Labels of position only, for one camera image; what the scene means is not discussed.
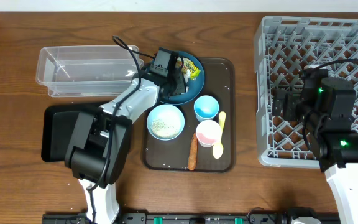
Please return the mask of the white tissue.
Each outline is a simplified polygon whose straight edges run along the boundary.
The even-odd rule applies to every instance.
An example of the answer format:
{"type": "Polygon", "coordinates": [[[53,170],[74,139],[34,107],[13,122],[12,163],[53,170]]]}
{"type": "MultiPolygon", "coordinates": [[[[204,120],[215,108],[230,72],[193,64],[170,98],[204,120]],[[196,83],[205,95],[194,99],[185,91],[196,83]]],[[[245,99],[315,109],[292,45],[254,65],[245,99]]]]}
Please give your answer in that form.
{"type": "Polygon", "coordinates": [[[184,85],[185,85],[185,92],[187,93],[188,92],[188,81],[190,79],[190,74],[189,73],[184,73],[183,74],[183,78],[184,78],[184,85]]]}

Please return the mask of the yellow snack wrapper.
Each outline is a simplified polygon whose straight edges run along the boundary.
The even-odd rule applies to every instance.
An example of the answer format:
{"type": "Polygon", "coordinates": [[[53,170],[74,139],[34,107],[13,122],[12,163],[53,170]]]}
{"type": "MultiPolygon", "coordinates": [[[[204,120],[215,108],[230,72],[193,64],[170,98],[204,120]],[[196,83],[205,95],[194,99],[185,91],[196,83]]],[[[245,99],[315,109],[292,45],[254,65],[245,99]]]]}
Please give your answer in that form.
{"type": "Polygon", "coordinates": [[[178,58],[175,67],[180,68],[182,74],[189,73],[190,80],[196,80],[201,73],[201,70],[188,58],[183,58],[183,60],[178,58]]]}

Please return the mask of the light blue cup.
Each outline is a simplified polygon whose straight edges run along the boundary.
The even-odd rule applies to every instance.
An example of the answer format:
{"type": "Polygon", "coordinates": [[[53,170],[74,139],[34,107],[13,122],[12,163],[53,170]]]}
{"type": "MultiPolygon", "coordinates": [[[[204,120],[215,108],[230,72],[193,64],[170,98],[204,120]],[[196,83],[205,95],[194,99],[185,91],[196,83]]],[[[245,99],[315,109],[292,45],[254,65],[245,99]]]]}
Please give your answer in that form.
{"type": "Polygon", "coordinates": [[[196,119],[199,122],[214,119],[219,113],[219,103],[217,99],[209,95],[203,95],[197,98],[193,108],[196,119]]]}

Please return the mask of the white pink cup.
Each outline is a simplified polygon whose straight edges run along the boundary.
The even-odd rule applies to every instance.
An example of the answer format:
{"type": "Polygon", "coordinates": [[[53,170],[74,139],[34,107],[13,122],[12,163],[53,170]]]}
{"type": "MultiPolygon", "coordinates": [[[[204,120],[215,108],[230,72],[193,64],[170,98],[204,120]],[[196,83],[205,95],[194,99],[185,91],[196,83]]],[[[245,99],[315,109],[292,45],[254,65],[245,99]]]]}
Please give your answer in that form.
{"type": "Polygon", "coordinates": [[[222,129],[220,125],[213,120],[202,121],[196,127],[196,138],[203,147],[212,147],[221,140],[221,137],[222,129]]]}

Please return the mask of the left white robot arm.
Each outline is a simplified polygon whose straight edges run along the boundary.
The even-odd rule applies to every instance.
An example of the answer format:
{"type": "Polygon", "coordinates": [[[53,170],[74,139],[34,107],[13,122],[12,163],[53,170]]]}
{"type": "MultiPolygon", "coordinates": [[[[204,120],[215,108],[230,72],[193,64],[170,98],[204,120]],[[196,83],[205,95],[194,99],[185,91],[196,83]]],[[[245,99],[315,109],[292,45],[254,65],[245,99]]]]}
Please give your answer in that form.
{"type": "Polygon", "coordinates": [[[90,223],[113,223],[118,216],[115,183],[126,163],[132,125],[161,101],[184,103],[182,97],[192,87],[191,78],[180,70],[140,70],[117,98],[79,113],[64,162],[87,194],[90,223]]]}

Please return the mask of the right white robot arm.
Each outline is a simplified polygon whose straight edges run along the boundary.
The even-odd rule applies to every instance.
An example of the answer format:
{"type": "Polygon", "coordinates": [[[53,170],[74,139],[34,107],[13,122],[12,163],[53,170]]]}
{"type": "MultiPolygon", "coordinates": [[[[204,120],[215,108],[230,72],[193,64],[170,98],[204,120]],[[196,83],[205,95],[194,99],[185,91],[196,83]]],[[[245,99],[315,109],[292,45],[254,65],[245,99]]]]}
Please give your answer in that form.
{"type": "Polygon", "coordinates": [[[358,133],[351,128],[356,91],[325,67],[307,67],[301,79],[301,90],[273,92],[272,113],[303,125],[303,140],[325,174],[341,223],[358,223],[358,133]]]}

